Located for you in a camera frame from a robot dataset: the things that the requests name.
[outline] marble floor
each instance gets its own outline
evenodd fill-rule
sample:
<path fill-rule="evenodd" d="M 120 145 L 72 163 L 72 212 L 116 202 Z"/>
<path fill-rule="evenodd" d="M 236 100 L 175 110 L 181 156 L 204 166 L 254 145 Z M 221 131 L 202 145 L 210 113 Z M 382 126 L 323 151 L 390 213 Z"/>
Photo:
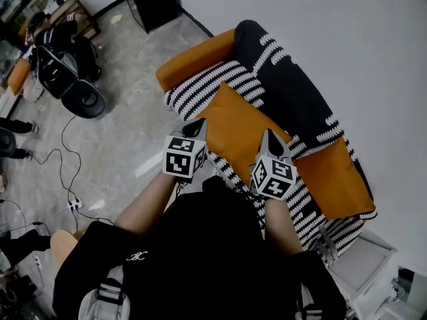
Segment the marble floor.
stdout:
<path fill-rule="evenodd" d="M 72 190 L 83 200 L 83 212 L 114 220 L 159 171 L 165 135 L 179 122 L 163 106 L 155 70 L 207 39 L 207 35 L 184 15 L 147 34 L 132 18 L 127 3 L 118 5 L 98 22 L 102 32 L 93 42 L 100 47 L 98 63 L 103 75 L 96 85 L 109 107 L 98 119 L 76 117 L 65 131 L 64 142 L 81 155 L 81 170 Z M 66 185 L 78 168 L 77 156 L 61 145 L 61 132 L 72 116 L 48 93 L 37 102 L 22 99 L 12 116 L 39 124 L 39 134 L 17 136 L 18 144 L 32 151 L 38 160 L 44 160 L 54 148 L 61 149 Z M 42 221 L 50 232 L 64 229 L 74 233 L 75 219 L 66 209 L 67 192 L 59 180 L 59 164 L 58 153 L 52 154 L 42 166 L 35 160 L 4 160 L 3 170 L 9 184 L 0 198 L 18 203 L 28 223 Z M 0 229 L 23 225 L 16 206 L 6 202 L 0 208 L 3 224 Z M 80 215 L 77 218 L 80 229 L 88 224 L 88 219 Z M 46 233 L 43 227 L 38 230 Z M 12 236 L 24 232 L 25 229 L 16 230 Z M 57 270 L 50 251 L 35 254 L 41 260 L 44 282 L 37 301 L 50 314 Z M 20 270 L 42 288 L 31 256 L 20 264 Z"/>

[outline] black and white striped fabric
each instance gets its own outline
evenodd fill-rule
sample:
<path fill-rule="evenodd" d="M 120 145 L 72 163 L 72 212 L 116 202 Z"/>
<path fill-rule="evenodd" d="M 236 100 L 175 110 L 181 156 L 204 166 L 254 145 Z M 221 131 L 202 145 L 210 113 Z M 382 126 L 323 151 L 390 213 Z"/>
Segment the black and white striped fabric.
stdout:
<path fill-rule="evenodd" d="M 320 151 L 344 136 L 338 120 L 318 90 L 257 23 L 240 23 L 236 28 L 235 43 L 237 60 L 218 63 L 168 91 L 164 97 L 166 107 L 184 121 L 194 118 L 208 106 L 221 81 L 225 81 L 293 137 L 288 143 L 293 160 Z M 346 146 L 372 197 L 348 140 Z M 265 228 L 264 198 L 251 194 L 224 158 L 209 151 L 208 159 L 230 187 L 245 193 L 253 201 L 260 226 Z M 305 250 L 318 250 L 325 264 L 330 263 L 327 256 L 339 257 L 359 236 L 364 222 L 377 216 L 374 211 L 327 221 L 300 176 L 297 176 L 286 201 L 302 246 Z"/>

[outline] person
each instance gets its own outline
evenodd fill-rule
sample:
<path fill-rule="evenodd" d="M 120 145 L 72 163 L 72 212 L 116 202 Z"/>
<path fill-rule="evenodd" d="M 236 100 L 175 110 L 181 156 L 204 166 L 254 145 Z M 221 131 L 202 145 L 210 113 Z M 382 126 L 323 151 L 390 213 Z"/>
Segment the person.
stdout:
<path fill-rule="evenodd" d="M 60 59 L 64 53 L 70 54 L 77 63 L 79 78 L 88 77 L 91 82 L 97 81 L 101 75 L 101 68 L 96 65 L 93 45 L 84 36 L 78 35 L 73 39 L 77 30 L 74 13 L 56 26 L 52 26 L 49 14 L 44 12 L 34 14 L 25 36 L 25 43 L 34 47 L 29 58 L 31 70 L 37 67 L 37 48 L 44 46 Z"/>
<path fill-rule="evenodd" d="M 263 240 L 253 203 L 220 177 L 165 211 L 174 186 L 159 173 L 114 226 L 89 226 L 55 278 L 59 319 L 81 319 L 82 299 L 118 265 L 130 319 L 303 319 L 302 285 L 322 314 L 312 319 L 344 319 L 344 298 L 317 253 L 304 252 L 285 203 L 266 201 Z"/>
<path fill-rule="evenodd" d="M 37 230 L 28 231 L 16 239 L 0 239 L 0 271 L 6 273 L 33 251 L 46 251 L 51 247 L 50 236 L 40 236 Z"/>
<path fill-rule="evenodd" d="M 9 120 L 4 117 L 0 117 L 0 128 L 7 129 L 13 133 L 25 134 L 25 133 L 35 133 L 39 132 L 39 126 L 36 123 L 22 122 L 20 120 Z M 31 159 L 33 156 L 31 152 L 26 149 L 16 148 L 14 152 L 8 156 L 10 159 Z"/>

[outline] black and white cube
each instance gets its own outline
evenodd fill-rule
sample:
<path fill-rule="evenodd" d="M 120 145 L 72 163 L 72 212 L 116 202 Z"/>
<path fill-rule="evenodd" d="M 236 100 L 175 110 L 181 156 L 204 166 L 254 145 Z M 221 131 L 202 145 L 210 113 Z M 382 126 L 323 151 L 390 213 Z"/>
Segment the black and white cube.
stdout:
<path fill-rule="evenodd" d="M 283 201 L 296 182 L 296 167 L 262 155 L 255 165 L 252 178 L 259 194 Z"/>
<path fill-rule="evenodd" d="M 163 172 L 192 178 L 203 165 L 206 142 L 168 135 L 163 148 Z"/>

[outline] black chair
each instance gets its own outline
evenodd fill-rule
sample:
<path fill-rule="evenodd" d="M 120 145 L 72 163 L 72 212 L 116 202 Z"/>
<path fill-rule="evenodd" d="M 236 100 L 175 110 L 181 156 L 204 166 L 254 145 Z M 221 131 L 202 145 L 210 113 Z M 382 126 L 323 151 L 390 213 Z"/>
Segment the black chair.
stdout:
<path fill-rule="evenodd" d="M 37 48 L 37 76 L 42 86 L 73 114 L 93 119 L 105 111 L 103 95 L 45 47 Z"/>
<path fill-rule="evenodd" d="M 16 138 L 11 131 L 0 128 L 0 157 L 10 157 L 16 149 Z"/>

